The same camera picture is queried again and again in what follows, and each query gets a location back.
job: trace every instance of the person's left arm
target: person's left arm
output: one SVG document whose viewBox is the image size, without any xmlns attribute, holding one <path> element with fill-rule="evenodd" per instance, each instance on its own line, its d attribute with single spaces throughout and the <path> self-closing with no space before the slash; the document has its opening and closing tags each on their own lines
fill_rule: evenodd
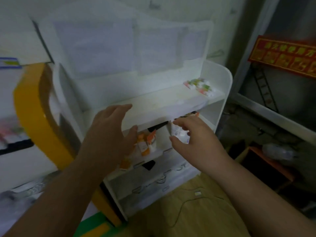
<svg viewBox="0 0 316 237">
<path fill-rule="evenodd" d="M 137 126 L 126 137 L 121 131 L 122 120 L 131 107 L 109 106 L 95 116 L 77 158 L 4 237 L 73 236 L 93 192 L 136 142 Z"/>
</svg>

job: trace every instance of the red sign with yellow text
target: red sign with yellow text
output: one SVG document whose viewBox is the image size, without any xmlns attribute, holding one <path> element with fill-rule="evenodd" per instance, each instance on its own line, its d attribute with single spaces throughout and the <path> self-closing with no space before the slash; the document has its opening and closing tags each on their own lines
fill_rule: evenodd
<svg viewBox="0 0 316 237">
<path fill-rule="evenodd" d="M 258 36 L 248 60 L 316 78 L 316 46 L 313 45 Z"/>
</svg>

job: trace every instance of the person's right hand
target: person's right hand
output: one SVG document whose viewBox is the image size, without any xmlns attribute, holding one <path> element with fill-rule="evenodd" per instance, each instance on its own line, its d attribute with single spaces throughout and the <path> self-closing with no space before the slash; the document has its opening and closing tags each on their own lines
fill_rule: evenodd
<svg viewBox="0 0 316 237">
<path fill-rule="evenodd" d="M 178 118 L 173 123 L 189 130 L 190 141 L 184 144 L 171 136 L 172 147 L 200 171 L 212 175 L 231 159 L 211 128 L 199 117 Z"/>
</svg>

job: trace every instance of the metal frame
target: metal frame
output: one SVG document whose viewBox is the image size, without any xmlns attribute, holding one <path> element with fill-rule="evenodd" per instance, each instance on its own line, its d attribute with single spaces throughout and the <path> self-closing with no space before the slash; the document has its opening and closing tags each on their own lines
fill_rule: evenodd
<svg viewBox="0 0 316 237">
<path fill-rule="evenodd" d="M 269 26 L 269 23 L 274 15 L 274 12 L 279 4 L 280 0 L 266 0 L 262 10 L 260 12 L 258 21 L 255 25 L 251 38 L 248 42 L 247 48 L 244 55 L 240 61 L 239 67 L 234 76 L 233 86 L 230 93 L 230 98 L 235 100 L 240 105 L 256 112 L 257 114 L 263 116 L 264 118 L 270 120 L 274 124 L 282 127 L 283 129 L 289 131 L 290 133 L 298 136 L 299 138 L 316 145 L 316 133 L 264 106 L 256 103 L 249 98 L 239 94 L 239 90 L 245 80 L 247 71 L 250 68 L 250 62 L 248 62 L 248 57 L 255 45 L 258 35 L 263 35 Z"/>
</svg>

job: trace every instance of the floor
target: floor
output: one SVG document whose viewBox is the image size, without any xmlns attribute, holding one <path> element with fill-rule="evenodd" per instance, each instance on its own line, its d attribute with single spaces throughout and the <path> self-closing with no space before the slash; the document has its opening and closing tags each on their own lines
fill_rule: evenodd
<svg viewBox="0 0 316 237">
<path fill-rule="evenodd" d="M 138 212 L 116 236 L 250 235 L 226 194 L 201 174 Z"/>
</svg>

